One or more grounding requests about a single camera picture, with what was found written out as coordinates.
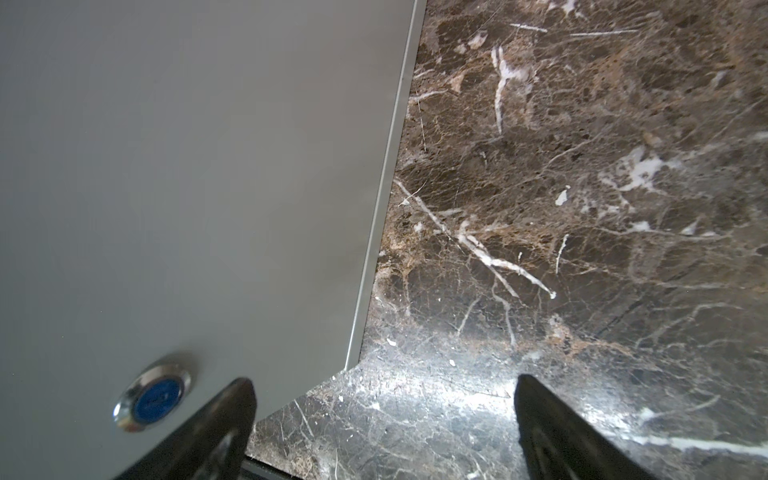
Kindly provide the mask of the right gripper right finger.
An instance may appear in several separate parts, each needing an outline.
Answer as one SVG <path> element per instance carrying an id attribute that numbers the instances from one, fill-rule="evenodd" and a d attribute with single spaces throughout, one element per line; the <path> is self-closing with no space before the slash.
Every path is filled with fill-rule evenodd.
<path id="1" fill-rule="evenodd" d="M 514 407 L 531 479 L 651 479 L 534 376 L 518 376 Z"/>

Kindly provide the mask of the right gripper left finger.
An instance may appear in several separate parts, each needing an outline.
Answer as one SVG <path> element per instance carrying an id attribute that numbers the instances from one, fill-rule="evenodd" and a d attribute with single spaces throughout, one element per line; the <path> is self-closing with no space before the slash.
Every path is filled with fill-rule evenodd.
<path id="1" fill-rule="evenodd" d="M 237 479 L 256 410 L 253 383 L 237 378 L 117 479 Z"/>

